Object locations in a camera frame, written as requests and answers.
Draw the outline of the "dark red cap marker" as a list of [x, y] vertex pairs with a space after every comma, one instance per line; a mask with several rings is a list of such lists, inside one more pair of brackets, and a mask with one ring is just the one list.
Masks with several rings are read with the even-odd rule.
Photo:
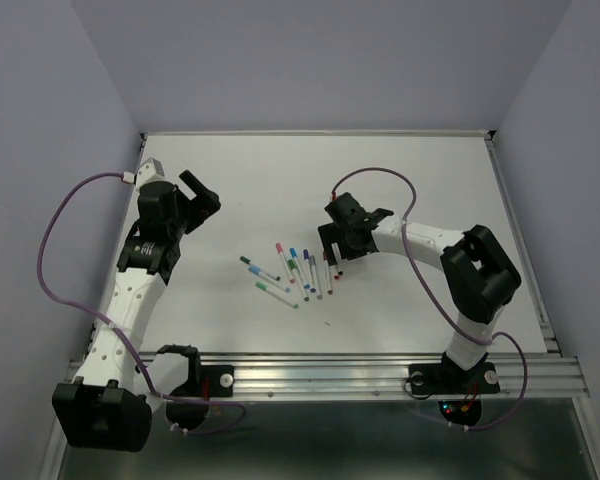
[[323, 265], [324, 265], [324, 275], [325, 275], [325, 279], [326, 279], [327, 294], [332, 295], [334, 293], [333, 277], [332, 277], [331, 266], [329, 264], [329, 260], [328, 260], [326, 251], [323, 251], [322, 257], [323, 257]]

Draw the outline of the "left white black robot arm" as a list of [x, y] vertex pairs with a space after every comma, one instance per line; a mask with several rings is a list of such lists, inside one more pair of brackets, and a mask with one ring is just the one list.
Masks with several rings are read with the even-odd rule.
[[47, 294], [101, 323], [74, 378], [57, 384], [52, 406], [70, 446], [138, 452], [163, 403], [186, 405], [189, 419], [174, 425], [184, 433], [197, 431], [213, 404], [197, 348], [163, 346], [149, 365], [139, 351], [180, 258], [182, 238], [217, 213], [221, 203], [185, 170], [180, 181], [194, 194], [187, 197], [154, 160], [117, 177], [135, 187], [138, 217], [124, 239], [106, 311]]

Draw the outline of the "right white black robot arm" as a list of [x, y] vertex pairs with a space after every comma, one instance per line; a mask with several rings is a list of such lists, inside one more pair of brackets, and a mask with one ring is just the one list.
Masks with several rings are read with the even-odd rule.
[[365, 210], [349, 193], [325, 208], [330, 221], [318, 228], [329, 266], [338, 258], [369, 254], [405, 257], [412, 269], [428, 265], [446, 281], [457, 315], [443, 317], [453, 335], [439, 362], [413, 364], [405, 381], [409, 395], [495, 394], [500, 387], [488, 362], [493, 329], [503, 308], [521, 286], [521, 276], [491, 230], [444, 230], [409, 222], [391, 210]]

